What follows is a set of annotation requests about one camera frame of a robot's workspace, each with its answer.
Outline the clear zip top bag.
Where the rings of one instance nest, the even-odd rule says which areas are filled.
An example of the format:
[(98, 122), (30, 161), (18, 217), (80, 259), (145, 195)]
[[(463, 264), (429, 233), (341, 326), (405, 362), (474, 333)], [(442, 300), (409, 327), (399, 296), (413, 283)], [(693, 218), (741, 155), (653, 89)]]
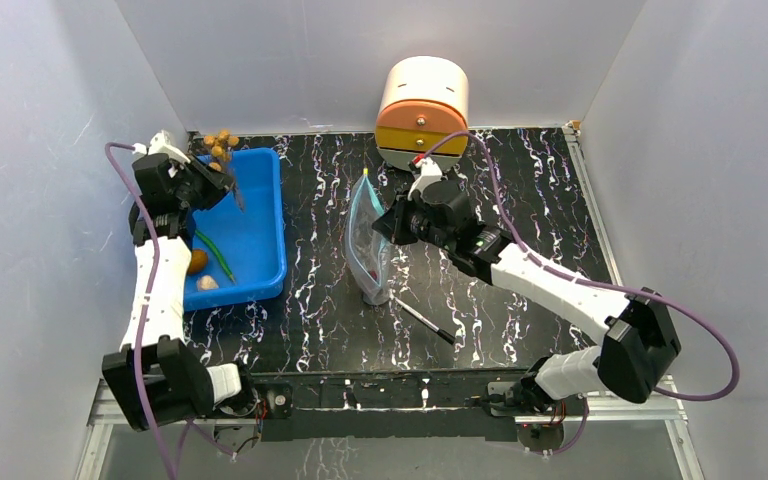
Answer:
[[(388, 284), (391, 246), (386, 238), (372, 228), (373, 222), (384, 213), (370, 182), (368, 169), (364, 168), (350, 194), (344, 254), (363, 301), (372, 306), (382, 305), (391, 298)], [(373, 280), (368, 270), (376, 271), (379, 279)]]

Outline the brown longan bunch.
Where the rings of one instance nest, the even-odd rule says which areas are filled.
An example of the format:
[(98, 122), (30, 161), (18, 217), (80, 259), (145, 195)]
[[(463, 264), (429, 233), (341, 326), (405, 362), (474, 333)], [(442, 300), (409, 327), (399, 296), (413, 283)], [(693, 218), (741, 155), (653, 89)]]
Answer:
[(209, 166), (214, 170), (228, 174), (232, 180), (231, 193), (237, 208), (245, 212), (245, 198), (237, 182), (236, 174), (231, 167), (232, 150), (239, 144), (240, 139), (230, 133), (228, 129), (221, 129), (215, 135), (203, 137), (203, 145), (209, 150), (211, 160)]

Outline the green chili pepper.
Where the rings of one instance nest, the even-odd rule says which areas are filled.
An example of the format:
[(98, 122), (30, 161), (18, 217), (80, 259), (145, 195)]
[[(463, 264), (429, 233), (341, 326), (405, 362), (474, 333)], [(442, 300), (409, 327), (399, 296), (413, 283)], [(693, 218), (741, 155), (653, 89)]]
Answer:
[(221, 252), (219, 247), (215, 244), (215, 242), (200, 230), (196, 230), (195, 235), (213, 254), (219, 267), (221, 268), (223, 273), (226, 275), (226, 277), (230, 280), (230, 282), (232, 284), (235, 284), (236, 278), (233, 274), (233, 271), (230, 268), (229, 264), (227, 263), (227, 260), (224, 257), (223, 253)]

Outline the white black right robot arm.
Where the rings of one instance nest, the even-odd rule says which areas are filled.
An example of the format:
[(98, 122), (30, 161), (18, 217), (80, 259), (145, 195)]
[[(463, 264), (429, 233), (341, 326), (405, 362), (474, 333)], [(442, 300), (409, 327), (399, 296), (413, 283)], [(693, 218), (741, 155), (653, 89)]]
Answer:
[(672, 319), (653, 301), (653, 291), (592, 287), (585, 277), (523, 252), (510, 232), (477, 219), (454, 181), (397, 194), (372, 227), (394, 245), (422, 241), (438, 247), (460, 272), (524, 296), (593, 341), (586, 349), (539, 359), (503, 392), (490, 388), (478, 403), (492, 415), (547, 414), (562, 400), (591, 391), (642, 404), (681, 351)]

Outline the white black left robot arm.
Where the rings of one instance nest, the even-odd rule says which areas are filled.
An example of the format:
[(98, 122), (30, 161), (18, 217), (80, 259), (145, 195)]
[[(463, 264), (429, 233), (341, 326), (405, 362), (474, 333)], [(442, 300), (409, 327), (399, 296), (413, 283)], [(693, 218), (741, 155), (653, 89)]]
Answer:
[(240, 361), (206, 367), (186, 346), (184, 292), (193, 213), (219, 203), (231, 178), (198, 160), (146, 153), (132, 163), (138, 193), (128, 224), (137, 260), (131, 319), (102, 375), (136, 431), (213, 414), (247, 416), (261, 397)]

